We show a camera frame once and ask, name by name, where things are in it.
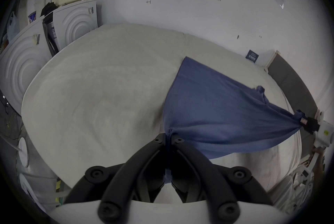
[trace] blue cloth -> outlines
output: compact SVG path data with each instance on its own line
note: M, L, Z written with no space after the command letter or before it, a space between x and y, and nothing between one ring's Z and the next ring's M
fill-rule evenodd
M186 57L165 100L165 133L178 134L209 159L271 148L295 134L305 115L271 104L264 91Z

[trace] gray floor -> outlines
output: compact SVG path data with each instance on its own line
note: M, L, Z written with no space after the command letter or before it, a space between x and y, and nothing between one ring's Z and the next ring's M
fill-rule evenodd
M46 212L54 209L56 202L56 183L57 175L48 167L32 144L22 119L17 115L11 107L3 106L6 101L0 97L2 101L0 109L0 132L6 136L6 140L14 146L18 145L20 137L24 137L27 142L29 155L29 165L23 167L19 160L18 152L0 138L0 172L5 178L9 188L23 205L23 207L38 222L49 222L48 216L35 204L30 195L27 195L21 188L19 182L19 174L22 173L30 184L33 192L38 197L39 203ZM61 191L70 190L68 186L64 186Z

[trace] white pad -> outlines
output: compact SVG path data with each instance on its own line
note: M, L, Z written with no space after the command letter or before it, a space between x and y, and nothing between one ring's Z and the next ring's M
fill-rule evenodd
M263 68L209 41L142 25L104 25L53 57L28 87L22 119L39 154L70 187L92 166L125 163L163 132L162 109L185 56L287 109ZM269 190L299 162L300 134L251 154L214 163L245 166Z

